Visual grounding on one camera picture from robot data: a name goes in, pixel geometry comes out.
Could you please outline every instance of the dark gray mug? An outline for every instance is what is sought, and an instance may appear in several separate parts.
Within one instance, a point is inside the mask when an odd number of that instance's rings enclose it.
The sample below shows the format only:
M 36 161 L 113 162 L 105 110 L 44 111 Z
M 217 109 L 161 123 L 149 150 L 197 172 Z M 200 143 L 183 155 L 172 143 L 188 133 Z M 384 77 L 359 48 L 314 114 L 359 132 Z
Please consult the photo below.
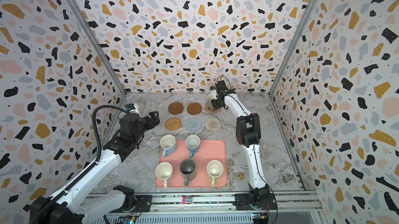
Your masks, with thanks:
M 184 186 L 187 187 L 188 182 L 194 180 L 197 175 L 196 163 L 189 158 L 184 159 L 180 164 L 180 172 L 184 176 Z

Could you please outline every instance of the blue woven coaster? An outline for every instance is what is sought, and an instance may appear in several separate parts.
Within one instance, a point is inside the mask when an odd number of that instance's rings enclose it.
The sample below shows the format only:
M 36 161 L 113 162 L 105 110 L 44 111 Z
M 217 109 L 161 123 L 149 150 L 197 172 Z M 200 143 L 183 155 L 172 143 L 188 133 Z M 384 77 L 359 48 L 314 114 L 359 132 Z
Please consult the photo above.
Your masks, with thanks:
M 201 129 L 201 127 L 202 127 L 202 123 L 197 118 L 190 118 L 186 122 L 186 129 L 191 132 L 195 132 L 195 131 Z

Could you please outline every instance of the blue mug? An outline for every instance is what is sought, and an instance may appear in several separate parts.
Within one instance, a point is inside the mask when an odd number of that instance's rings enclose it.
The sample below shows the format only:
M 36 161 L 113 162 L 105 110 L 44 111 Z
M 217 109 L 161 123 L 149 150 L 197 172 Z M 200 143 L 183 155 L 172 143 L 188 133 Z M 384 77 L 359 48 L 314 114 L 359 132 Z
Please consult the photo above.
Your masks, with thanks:
M 167 157 L 176 151 L 176 138 L 172 135 L 165 135 L 160 141 L 161 147 L 164 149 L 162 157 Z
M 190 151 L 190 158 L 200 149 L 201 139 L 197 135 L 190 135 L 186 138 L 186 146 Z

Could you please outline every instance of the side wall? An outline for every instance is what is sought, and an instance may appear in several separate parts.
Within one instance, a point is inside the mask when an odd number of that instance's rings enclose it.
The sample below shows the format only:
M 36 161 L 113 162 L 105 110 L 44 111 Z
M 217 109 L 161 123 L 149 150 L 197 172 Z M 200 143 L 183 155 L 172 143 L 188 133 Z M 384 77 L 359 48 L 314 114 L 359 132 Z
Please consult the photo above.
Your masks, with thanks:
M 122 96 L 63 0 L 0 4 L 0 222 L 28 223 L 37 197 L 93 159 L 94 108 Z M 110 122 L 99 112 L 102 136 Z
M 127 91 L 265 92 L 309 0 L 76 0 Z
M 330 223 L 399 223 L 399 0 L 320 0 L 275 101 Z

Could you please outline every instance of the gray marble surface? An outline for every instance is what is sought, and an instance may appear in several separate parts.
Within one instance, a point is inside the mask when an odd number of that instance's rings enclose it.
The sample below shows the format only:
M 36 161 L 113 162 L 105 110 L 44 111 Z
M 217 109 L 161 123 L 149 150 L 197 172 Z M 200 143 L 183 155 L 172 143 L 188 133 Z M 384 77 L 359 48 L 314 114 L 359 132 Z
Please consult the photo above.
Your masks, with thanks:
M 211 191 L 248 191 L 249 172 L 247 161 L 241 145 L 235 137 L 236 118 L 227 109 L 212 114 L 205 111 L 207 94 L 169 94 L 169 93 L 146 93 L 128 94 L 127 103 L 137 103 L 141 116 L 149 112 L 158 111 L 161 123 L 152 130 L 145 133 L 144 140 L 139 150 L 134 150 L 123 163 L 113 169 L 109 174 L 115 175 L 116 180 L 126 181 L 127 186 L 136 192 L 211 192 Z M 257 113 L 261 123 L 261 160 L 263 173 L 267 183 L 273 190 L 302 190 L 298 177 L 291 164 L 287 149 L 278 129 L 277 122 L 271 109 L 267 94 L 239 94 L 240 101 L 253 113 Z M 172 102 L 181 102 L 185 109 L 178 115 L 172 115 L 167 107 Z M 198 115 L 190 115 L 187 105 L 198 102 L 202 105 L 202 112 Z M 165 128 L 165 122 L 171 117 L 182 120 L 182 127 L 177 131 L 169 131 Z M 184 127 L 189 118 L 198 118 L 202 122 L 202 128 L 196 132 L 190 132 Z M 215 132 L 205 128 L 208 118 L 217 118 L 222 127 Z M 115 125 L 112 133 L 119 129 L 119 122 Z M 162 148 L 159 145 L 161 137 L 166 134 L 175 136 L 176 139 L 186 139 L 191 134 L 198 135 L 202 140 L 222 140 L 226 144 L 228 183 L 222 188 L 159 188 L 155 185 L 155 168 L 158 165 Z M 238 179 L 238 174 L 243 173 L 244 179 Z M 284 174 L 294 175 L 294 179 L 283 182 Z M 106 193 L 112 187 L 104 188 L 97 186 L 92 193 Z

